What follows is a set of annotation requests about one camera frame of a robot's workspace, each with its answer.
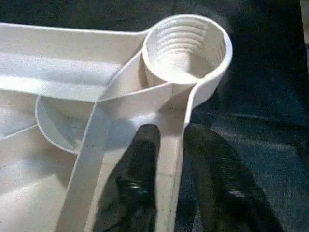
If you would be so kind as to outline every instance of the curved plastic edge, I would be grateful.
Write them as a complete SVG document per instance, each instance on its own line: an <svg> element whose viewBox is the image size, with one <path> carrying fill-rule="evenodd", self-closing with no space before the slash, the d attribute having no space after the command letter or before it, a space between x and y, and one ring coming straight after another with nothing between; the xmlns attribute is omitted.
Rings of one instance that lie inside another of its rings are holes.
<svg viewBox="0 0 309 232"><path fill-rule="evenodd" d="M40 132L42 133L42 135L44 136L44 138L50 142L53 146L63 150L63 151L66 151L66 152L69 152L69 153L72 153L74 155L78 155L79 154L79 151L74 151L74 150L70 150L70 149L67 149L63 146L60 146L59 144L55 143L51 138L48 137L48 135L44 132L44 129L43 127L41 126L41 123L40 123L40 119L39 119L39 116L38 116L38 105L39 105L39 101L41 100L41 96L38 96L36 101L35 101L35 119L37 121L37 125L40 129Z"/></svg>
<svg viewBox="0 0 309 232"><path fill-rule="evenodd" d="M228 68L228 66L229 66L229 64L232 60L232 56L233 56L232 42L231 42L231 39L229 38L227 32L218 23L216 23L215 21L213 21L212 19L209 19L207 17L196 15L196 14L178 14L178 15L174 15L174 16L168 17L166 19L163 19L160 22L156 23L154 26L149 28L148 34L146 35L146 37L144 39L142 49L141 49L142 50L142 58L143 58L145 67L149 71L151 71L154 75L156 75L154 70L151 68L150 60L149 60L148 56L146 55L148 53L146 43L148 41L148 38L151 36L151 32L154 31L157 27L165 24L166 22L168 22L170 20L175 20L175 19L178 19L178 18L181 19L183 17L188 17L188 16L192 16L192 17L195 17L197 19L201 19L203 21L207 21L207 22L215 25L221 31L221 33L223 34L224 41L225 41L225 44L226 44L225 56L224 56L222 62L220 63L220 65L215 70L211 71L209 74L207 74L207 75L205 75L205 77L203 77L201 82L205 83L209 80L212 80L213 78L217 78L220 74L224 73L227 70L227 68Z"/></svg>

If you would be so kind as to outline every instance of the dark cloth background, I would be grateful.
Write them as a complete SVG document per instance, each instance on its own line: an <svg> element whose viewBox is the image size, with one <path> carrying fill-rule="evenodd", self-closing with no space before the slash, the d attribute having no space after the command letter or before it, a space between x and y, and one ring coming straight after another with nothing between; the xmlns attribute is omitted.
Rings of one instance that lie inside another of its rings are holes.
<svg viewBox="0 0 309 232"><path fill-rule="evenodd" d="M193 121L227 139L252 170L287 232L309 230L309 81L296 0L4 0L0 21L138 31L179 13L214 19L234 50L229 71ZM190 167L183 175L175 231L194 229Z"/></svg>

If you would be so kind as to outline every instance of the white plastic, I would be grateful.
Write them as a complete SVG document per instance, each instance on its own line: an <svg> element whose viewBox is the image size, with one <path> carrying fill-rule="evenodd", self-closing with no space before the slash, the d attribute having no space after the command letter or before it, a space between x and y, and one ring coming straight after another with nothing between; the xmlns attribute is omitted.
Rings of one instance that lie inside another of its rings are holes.
<svg viewBox="0 0 309 232"><path fill-rule="evenodd" d="M157 124L162 135L156 231L173 231L183 129L192 109L214 93L231 61L226 32L197 15L172 16L136 33L11 24L0 24L0 32L0 89L5 89L0 91L5 99L0 115L8 119L0 125L0 170L9 186L19 173L7 167L20 168L19 160L27 161L29 172L38 166L66 180L70 176L61 188L53 175L42 181L38 174L26 188L33 191L7 189L0 195L0 220L6 220L0 231L19 232L28 224L32 232L90 232L108 175L144 123ZM162 64L164 72L158 68ZM13 112L20 121L10 120ZM41 163L28 159L45 151ZM1 208L19 209L16 193L40 201L23 201L17 220Z"/></svg>
<svg viewBox="0 0 309 232"><path fill-rule="evenodd" d="M36 124L36 97L33 94L0 91L0 139Z"/></svg>
<svg viewBox="0 0 309 232"><path fill-rule="evenodd" d="M185 111L175 109L171 97L172 84L162 84L97 102L77 158L57 232L92 231L104 184L138 127L145 123L158 125L161 132L156 176L156 231L173 230Z"/></svg>
<svg viewBox="0 0 309 232"><path fill-rule="evenodd" d="M0 23L0 89L95 101L146 32Z"/></svg>
<svg viewBox="0 0 309 232"><path fill-rule="evenodd" d="M232 44L216 22L194 14L166 18L153 26L142 48L149 84L193 85L220 78L232 58Z"/></svg>
<svg viewBox="0 0 309 232"><path fill-rule="evenodd" d="M54 146L78 154L93 103L38 97L35 116L44 137Z"/></svg>
<svg viewBox="0 0 309 232"><path fill-rule="evenodd" d="M53 232L74 162L37 126L1 139L0 231Z"/></svg>

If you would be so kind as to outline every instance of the white cup holder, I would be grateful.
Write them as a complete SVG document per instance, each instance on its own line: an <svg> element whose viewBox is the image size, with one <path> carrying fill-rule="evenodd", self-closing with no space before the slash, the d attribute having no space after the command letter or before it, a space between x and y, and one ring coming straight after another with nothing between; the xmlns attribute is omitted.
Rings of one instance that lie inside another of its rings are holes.
<svg viewBox="0 0 309 232"><path fill-rule="evenodd" d="M193 85L202 78L223 75L232 58L232 44L216 22L180 14L150 29L142 55L150 85L162 82Z"/></svg>
<svg viewBox="0 0 309 232"><path fill-rule="evenodd" d="M78 154L93 103L39 96L35 116L44 137L54 146Z"/></svg>

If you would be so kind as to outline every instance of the white plastic tray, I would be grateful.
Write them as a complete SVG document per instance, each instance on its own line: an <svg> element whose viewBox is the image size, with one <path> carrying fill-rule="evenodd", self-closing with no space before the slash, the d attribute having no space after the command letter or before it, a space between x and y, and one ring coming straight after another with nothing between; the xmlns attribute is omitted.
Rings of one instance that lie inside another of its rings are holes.
<svg viewBox="0 0 309 232"><path fill-rule="evenodd" d="M108 176L145 123L161 131L156 231L173 231L183 129L231 61L226 32L196 15L174 16L138 33L11 24L0 24L0 30L5 119L0 124L0 231L92 231ZM198 43L196 32L202 36ZM153 34L162 36L163 52ZM165 55L176 63L162 72L158 64ZM194 76L191 62L197 57L209 59L212 69ZM181 59L185 64L179 66ZM176 80L188 75L195 81Z"/></svg>

